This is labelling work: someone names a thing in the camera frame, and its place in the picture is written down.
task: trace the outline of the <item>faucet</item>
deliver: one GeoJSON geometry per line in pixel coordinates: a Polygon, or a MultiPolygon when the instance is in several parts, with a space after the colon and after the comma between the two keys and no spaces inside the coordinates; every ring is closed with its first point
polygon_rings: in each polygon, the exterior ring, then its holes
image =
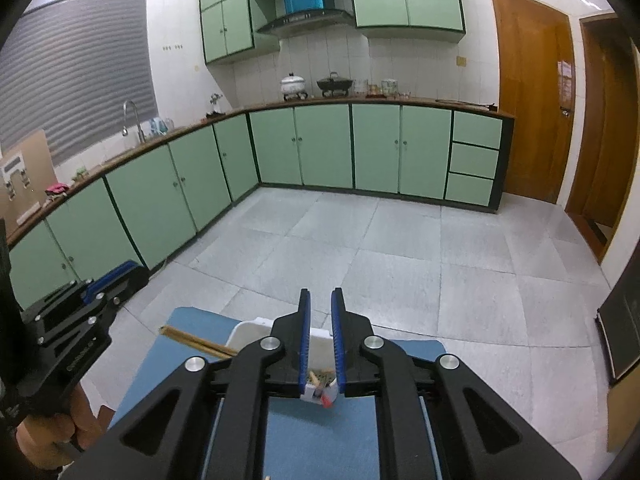
{"type": "Polygon", "coordinates": [[[122,111],[124,112],[124,126],[122,128],[122,136],[126,137],[129,135],[129,131],[127,130],[127,104],[131,103],[133,106],[133,113],[136,115],[136,124],[138,125],[138,140],[140,140],[140,144],[145,142],[145,134],[142,132],[142,127],[140,126],[140,119],[138,118],[138,108],[136,107],[135,102],[131,99],[124,101],[122,105],[122,111]]]}

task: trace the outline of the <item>brown countertop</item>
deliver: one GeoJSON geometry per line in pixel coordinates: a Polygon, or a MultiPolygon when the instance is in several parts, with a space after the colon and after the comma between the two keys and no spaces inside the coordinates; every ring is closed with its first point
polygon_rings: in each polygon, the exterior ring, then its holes
{"type": "Polygon", "coordinates": [[[413,106],[426,106],[431,108],[445,108],[447,110],[459,110],[463,112],[474,112],[482,115],[486,115],[488,117],[495,117],[499,119],[513,119],[513,116],[503,112],[490,112],[485,107],[481,106],[473,106],[467,105],[464,103],[458,103],[454,101],[446,101],[441,102],[434,99],[427,98],[409,98],[409,99],[401,99],[401,98],[364,98],[364,97],[330,97],[330,98],[310,98],[306,100],[295,100],[295,101],[279,101],[275,103],[266,103],[266,104],[258,104],[247,106],[244,108],[238,108],[236,110],[232,110],[224,115],[217,116],[211,119],[201,120],[199,123],[192,124],[190,126],[185,126],[183,128],[177,128],[172,131],[170,134],[165,136],[156,137],[145,144],[141,144],[131,150],[121,153],[120,155],[107,160],[100,166],[96,166],[89,170],[89,175],[71,186],[69,191],[66,194],[66,197],[60,197],[54,200],[53,202],[47,203],[43,206],[37,213],[33,214],[24,224],[18,227],[14,232],[7,236],[7,243],[9,248],[13,247],[17,244],[23,237],[26,235],[32,228],[34,228],[39,222],[46,218],[50,213],[55,211],[60,205],[66,202],[73,195],[87,187],[89,184],[92,184],[99,178],[102,178],[105,174],[110,171],[115,170],[116,168],[126,164],[130,160],[137,158],[144,153],[150,152],[151,150],[163,146],[172,140],[178,139],[181,136],[190,134],[195,130],[203,128],[205,126],[209,126],[210,124],[217,123],[218,121],[222,121],[225,119],[229,119],[231,117],[235,117],[240,114],[245,114],[248,112],[259,112],[262,110],[273,110],[276,108],[289,108],[294,106],[310,106],[310,105],[318,105],[318,104],[398,104],[398,105],[413,105],[413,106]]]}

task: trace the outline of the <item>black range hood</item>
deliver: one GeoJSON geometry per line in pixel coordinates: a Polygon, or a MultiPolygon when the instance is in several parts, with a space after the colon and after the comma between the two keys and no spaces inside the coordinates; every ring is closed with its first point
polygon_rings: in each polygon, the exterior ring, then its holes
{"type": "Polygon", "coordinates": [[[282,40],[340,23],[355,25],[355,19],[343,9],[308,9],[276,18],[259,28],[258,32],[271,34],[282,40]]]}

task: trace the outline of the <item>tiled floor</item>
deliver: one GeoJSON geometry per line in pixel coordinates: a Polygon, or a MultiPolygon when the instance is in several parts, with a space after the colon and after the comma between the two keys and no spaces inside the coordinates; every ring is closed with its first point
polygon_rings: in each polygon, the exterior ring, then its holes
{"type": "Polygon", "coordinates": [[[186,248],[122,310],[89,371],[94,404],[117,407],[178,306],[274,318],[331,291],[389,338],[439,339],[580,471],[606,451],[606,370],[593,317],[609,287],[561,208],[505,194],[498,214],[261,188],[186,248]]]}

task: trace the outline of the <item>window blind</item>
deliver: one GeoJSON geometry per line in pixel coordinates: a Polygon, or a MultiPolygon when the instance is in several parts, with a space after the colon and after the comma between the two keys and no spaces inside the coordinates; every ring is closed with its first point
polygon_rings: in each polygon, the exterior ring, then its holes
{"type": "Polygon", "coordinates": [[[25,13],[0,51],[0,148],[44,129],[59,164],[158,114],[145,0],[61,0],[25,13]],[[133,124],[129,107],[129,124],[133,124]]]}

